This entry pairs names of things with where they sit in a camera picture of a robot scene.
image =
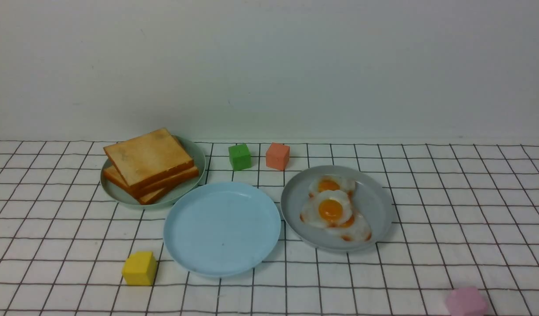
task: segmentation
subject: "white wall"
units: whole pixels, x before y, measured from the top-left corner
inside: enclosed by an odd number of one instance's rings
[[[539,136],[539,0],[0,0],[0,138],[160,126]]]

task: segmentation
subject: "plate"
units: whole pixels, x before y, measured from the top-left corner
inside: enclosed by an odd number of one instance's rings
[[[197,144],[194,142],[191,142],[191,140],[187,140],[183,137],[176,136],[187,154],[193,158],[193,162],[195,163],[195,166],[199,169],[199,176],[196,176],[193,179],[189,179],[181,184],[179,184],[177,187],[173,188],[170,192],[168,192],[165,196],[162,196],[161,199],[159,199],[156,203],[149,204],[149,205],[141,205],[137,200],[135,200],[130,194],[125,192],[125,190],[121,189],[120,187],[116,186],[115,184],[109,182],[103,176],[103,170],[105,168],[108,168],[111,166],[111,161],[107,159],[105,161],[105,164],[103,164],[103,167],[101,168],[101,187],[107,193],[110,198],[113,200],[124,204],[129,207],[133,208],[160,208],[162,206],[167,206],[169,204],[173,204],[177,201],[181,196],[186,194],[187,192],[190,192],[199,184],[199,180],[201,180],[201,177],[203,176],[203,173],[205,172],[205,154],[203,153],[203,149],[201,149]]]
[[[227,277],[257,266],[281,232],[275,203],[240,182],[201,186],[179,199],[166,217],[163,241],[183,268]]]
[[[351,178],[356,182],[352,202],[369,222],[372,237],[364,243],[344,241],[323,230],[301,222],[299,216],[303,205],[308,200],[308,188],[318,176],[335,175]],[[388,233],[394,219],[392,198],[373,178],[343,166],[318,166],[306,169],[285,185],[281,195],[283,218],[307,244],[328,251],[357,251],[373,246]]]

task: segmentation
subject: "yellow cube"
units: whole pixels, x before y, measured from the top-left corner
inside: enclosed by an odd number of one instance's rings
[[[123,278],[128,285],[151,286],[156,276],[156,259],[151,251],[135,252],[123,266]]]

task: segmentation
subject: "bread slice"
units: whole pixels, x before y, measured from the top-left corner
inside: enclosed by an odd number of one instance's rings
[[[199,169],[196,166],[193,166],[187,170],[183,170],[182,172],[179,172],[178,174],[175,174],[173,176],[170,176],[169,178],[165,178],[164,180],[161,180],[163,186],[156,188],[155,190],[150,190],[150,187],[157,187],[155,183],[151,184],[150,186],[146,187],[149,191],[142,193],[140,191],[134,191],[131,188],[127,186],[125,183],[125,180],[121,177],[119,172],[114,166],[109,166],[108,168],[105,168],[103,170],[103,175],[105,178],[109,181],[111,181],[116,186],[120,187],[121,189],[125,190],[128,194],[130,194],[135,200],[137,200],[140,204],[146,205],[146,204],[152,204],[159,200],[159,198],[162,198],[167,192],[170,192],[173,188],[178,186],[179,184],[191,179],[195,178],[196,176],[199,176]]]
[[[131,196],[133,197],[141,197],[145,196],[147,194],[150,194],[152,192],[155,192],[157,190],[163,189],[166,186],[169,186],[176,182],[177,184],[180,184],[181,182],[187,181],[191,178],[195,178],[195,176],[199,175],[199,169],[197,167],[193,166],[189,169],[183,170],[182,172],[178,172],[177,174],[174,174],[173,176],[169,176],[167,178],[164,178],[158,182],[154,182],[153,184],[149,184],[148,186],[145,186],[144,188],[133,190],[127,186],[125,183],[125,180],[121,177],[115,166],[109,166],[103,170],[103,175],[105,178],[107,178],[109,181],[113,182],[116,186],[122,188],[123,190],[130,192]]]
[[[193,159],[165,128],[103,148],[131,190],[193,166]]]

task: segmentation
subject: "gray plate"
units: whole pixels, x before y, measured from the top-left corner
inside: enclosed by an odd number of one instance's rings
[[[356,182],[352,201],[362,212],[373,232],[371,239],[364,243],[344,241],[323,230],[301,222],[299,215],[308,200],[308,188],[318,176],[336,175],[351,178]],[[307,244],[329,251],[357,251],[373,246],[388,233],[394,219],[392,198],[373,178],[342,166],[318,166],[309,168],[294,176],[283,189],[281,195],[283,218],[299,237]]]
[[[113,200],[124,204],[129,207],[133,208],[159,208],[161,206],[167,206],[170,204],[175,203],[180,197],[182,197],[187,192],[190,192],[199,184],[199,180],[201,180],[201,177],[203,176],[203,173],[205,172],[205,154],[203,153],[203,150],[197,146],[194,142],[191,142],[191,140],[187,140],[185,138],[181,138],[179,136],[176,136],[179,142],[181,142],[181,145],[193,158],[193,161],[195,162],[195,166],[199,169],[199,176],[196,176],[193,179],[187,180],[183,182],[182,184],[179,184],[179,186],[173,188],[170,192],[168,192],[165,196],[163,196],[161,199],[159,199],[156,203],[150,204],[150,205],[141,205],[137,200],[135,200],[130,194],[125,192],[120,187],[116,186],[115,184],[109,182],[103,176],[103,170],[109,166],[111,166],[111,162],[109,159],[103,164],[103,167],[101,169],[101,186],[103,190],[111,197]]]

